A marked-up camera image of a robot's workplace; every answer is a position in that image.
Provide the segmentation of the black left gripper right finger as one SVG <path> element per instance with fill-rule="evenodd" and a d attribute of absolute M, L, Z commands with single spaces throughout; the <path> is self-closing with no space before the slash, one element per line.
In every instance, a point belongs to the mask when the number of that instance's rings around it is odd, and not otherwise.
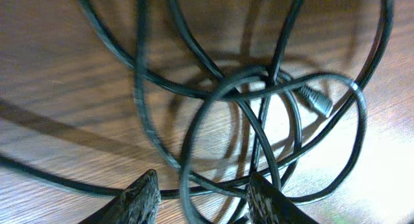
<path fill-rule="evenodd" d="M 257 172 L 250 176 L 246 198 L 251 223 L 318 224 Z"/>

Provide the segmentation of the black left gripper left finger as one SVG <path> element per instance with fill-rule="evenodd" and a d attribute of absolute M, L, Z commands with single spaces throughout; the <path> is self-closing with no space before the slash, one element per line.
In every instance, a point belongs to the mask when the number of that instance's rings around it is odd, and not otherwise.
<path fill-rule="evenodd" d="M 157 173 L 150 169 L 130 184 L 119 196 L 80 221 L 80 224 L 155 223 L 160 202 Z"/>

